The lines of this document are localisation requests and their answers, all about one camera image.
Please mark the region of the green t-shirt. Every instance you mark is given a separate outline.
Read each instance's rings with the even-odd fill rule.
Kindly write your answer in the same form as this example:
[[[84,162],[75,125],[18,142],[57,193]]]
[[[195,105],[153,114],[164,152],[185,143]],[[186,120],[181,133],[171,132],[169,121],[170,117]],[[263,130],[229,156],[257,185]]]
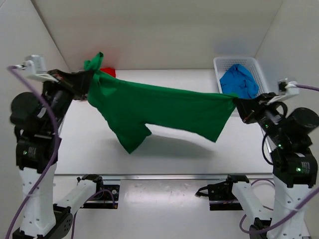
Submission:
[[[234,94],[200,93],[117,79],[100,70],[99,52],[84,62],[93,71],[87,100],[127,153],[151,135],[148,124],[198,134],[216,142],[235,109]]]

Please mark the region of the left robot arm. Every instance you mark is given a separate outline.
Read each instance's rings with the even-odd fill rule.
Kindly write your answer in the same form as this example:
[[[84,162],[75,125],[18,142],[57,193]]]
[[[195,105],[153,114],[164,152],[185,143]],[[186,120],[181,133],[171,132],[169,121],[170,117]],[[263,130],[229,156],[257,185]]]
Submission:
[[[16,165],[22,178],[23,219],[15,239],[61,239],[88,199],[104,194],[102,177],[87,174],[60,202],[53,202],[53,178],[61,138],[58,129],[73,100],[85,99],[94,72],[49,71],[40,95],[24,92],[11,102]]]

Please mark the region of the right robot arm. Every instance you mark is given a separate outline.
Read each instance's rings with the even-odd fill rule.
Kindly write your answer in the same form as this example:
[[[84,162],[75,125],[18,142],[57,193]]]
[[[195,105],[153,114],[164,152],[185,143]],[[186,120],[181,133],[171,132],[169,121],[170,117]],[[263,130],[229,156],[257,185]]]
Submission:
[[[274,144],[270,153],[273,168],[275,201],[267,211],[244,175],[229,175],[223,193],[236,199],[244,210],[250,227],[245,231],[252,239],[300,239],[305,204],[316,194],[318,163],[310,146],[309,134],[319,125],[318,115],[308,108],[288,112],[286,104],[275,94],[255,99],[235,99],[240,118],[246,124],[257,123],[265,138]]]

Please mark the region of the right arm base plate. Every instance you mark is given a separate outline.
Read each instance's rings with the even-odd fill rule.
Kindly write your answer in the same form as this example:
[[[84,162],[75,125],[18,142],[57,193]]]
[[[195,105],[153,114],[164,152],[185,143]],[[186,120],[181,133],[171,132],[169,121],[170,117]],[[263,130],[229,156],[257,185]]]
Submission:
[[[210,211],[242,211],[238,199],[232,193],[234,182],[226,180],[201,187],[195,193],[197,197],[209,199]]]

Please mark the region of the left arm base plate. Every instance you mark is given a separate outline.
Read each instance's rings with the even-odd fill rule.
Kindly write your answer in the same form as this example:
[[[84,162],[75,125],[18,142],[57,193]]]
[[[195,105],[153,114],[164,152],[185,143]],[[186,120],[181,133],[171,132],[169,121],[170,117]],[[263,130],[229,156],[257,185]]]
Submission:
[[[117,209],[119,202],[120,181],[103,180],[99,194],[88,200],[85,209]]]

